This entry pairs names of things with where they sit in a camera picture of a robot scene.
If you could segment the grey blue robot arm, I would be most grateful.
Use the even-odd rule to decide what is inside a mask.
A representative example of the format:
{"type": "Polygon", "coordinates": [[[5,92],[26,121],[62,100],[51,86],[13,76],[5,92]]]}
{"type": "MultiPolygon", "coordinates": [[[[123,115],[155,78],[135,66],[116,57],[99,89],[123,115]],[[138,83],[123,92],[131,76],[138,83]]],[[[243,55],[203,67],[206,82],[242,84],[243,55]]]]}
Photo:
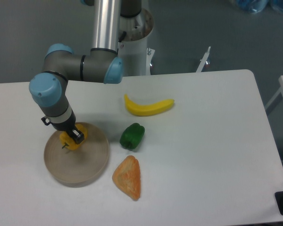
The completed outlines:
{"type": "Polygon", "coordinates": [[[136,19],[142,14],[140,0],[83,0],[93,6],[94,32],[90,55],[74,55],[64,44],[49,47],[42,73],[34,76],[29,91],[45,116],[43,123],[64,131],[75,144],[87,136],[76,125],[76,117],[66,97],[68,81],[119,84],[124,63],[118,56],[118,44],[128,36],[120,29],[120,19],[136,19]]]}

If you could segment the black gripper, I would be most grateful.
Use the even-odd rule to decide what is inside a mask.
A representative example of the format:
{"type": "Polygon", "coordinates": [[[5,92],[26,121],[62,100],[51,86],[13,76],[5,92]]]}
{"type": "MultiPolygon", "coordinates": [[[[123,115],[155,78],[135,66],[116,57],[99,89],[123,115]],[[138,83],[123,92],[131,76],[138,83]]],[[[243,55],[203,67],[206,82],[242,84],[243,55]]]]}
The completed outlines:
{"type": "Polygon", "coordinates": [[[76,117],[74,113],[65,113],[58,117],[44,116],[41,120],[46,126],[51,124],[58,131],[65,131],[77,145],[84,141],[83,132],[75,128],[76,117]]]}

